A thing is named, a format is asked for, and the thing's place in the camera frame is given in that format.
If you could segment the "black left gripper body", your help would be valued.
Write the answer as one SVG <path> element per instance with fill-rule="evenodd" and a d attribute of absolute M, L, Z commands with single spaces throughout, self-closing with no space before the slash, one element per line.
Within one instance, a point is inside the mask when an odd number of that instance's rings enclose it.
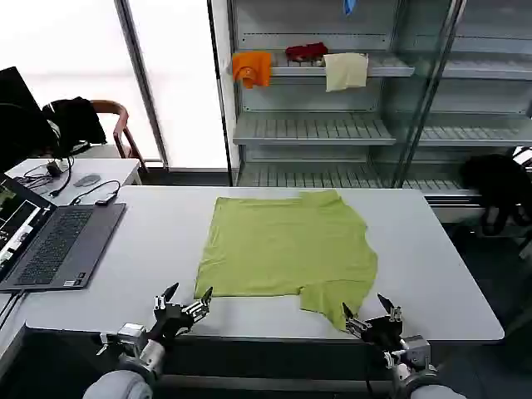
<path fill-rule="evenodd" d="M 188 332 L 195 323 L 191 313 L 194 306 L 194 304 L 188 306 L 173 303 L 167 303 L 165 306 L 156 304 L 155 324 L 147 333 L 147 337 L 156 342 L 171 342 L 183 331 Z"/>

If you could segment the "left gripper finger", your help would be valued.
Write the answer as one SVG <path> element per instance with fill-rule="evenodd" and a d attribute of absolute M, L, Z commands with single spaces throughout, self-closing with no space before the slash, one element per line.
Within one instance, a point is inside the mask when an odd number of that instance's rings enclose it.
<path fill-rule="evenodd" d="M 178 283 L 174 283 L 169 286 L 161 295 L 155 296 L 155 312 L 163 312 L 170 310 L 171 312 L 179 311 L 180 306 L 178 304 L 172 303 L 171 299 L 173 298 L 175 292 L 179 287 Z"/>
<path fill-rule="evenodd" d="M 182 308 L 182 313 L 193 321 L 200 321 L 209 313 L 209 305 L 213 295 L 213 288 L 209 289 L 196 302 Z"/>

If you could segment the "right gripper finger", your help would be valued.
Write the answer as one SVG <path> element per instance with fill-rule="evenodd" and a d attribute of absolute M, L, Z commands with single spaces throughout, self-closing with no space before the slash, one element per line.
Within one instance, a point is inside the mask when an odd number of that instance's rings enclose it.
<path fill-rule="evenodd" d="M 370 323 L 359 320 L 355 317 L 352 310 L 345 303 L 342 303 L 342 310 L 345 317 L 345 328 L 347 332 L 365 333 L 372 327 Z"/>
<path fill-rule="evenodd" d="M 402 310 L 401 307 L 395 306 L 392 301 L 389 298 L 386 298 L 385 296 L 381 295 L 380 293 L 377 295 L 377 298 L 381 305 L 384 307 L 384 309 L 387 312 L 387 315 L 389 316 L 390 320 L 392 322 L 401 322 L 402 321 Z"/>

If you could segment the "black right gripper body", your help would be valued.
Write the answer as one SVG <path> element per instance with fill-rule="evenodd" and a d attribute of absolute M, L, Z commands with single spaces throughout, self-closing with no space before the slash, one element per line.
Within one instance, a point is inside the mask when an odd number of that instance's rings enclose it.
<path fill-rule="evenodd" d="M 380 349 L 403 349 L 401 344 L 403 321 L 381 316 L 366 321 L 367 327 L 361 332 L 361 339 Z"/>

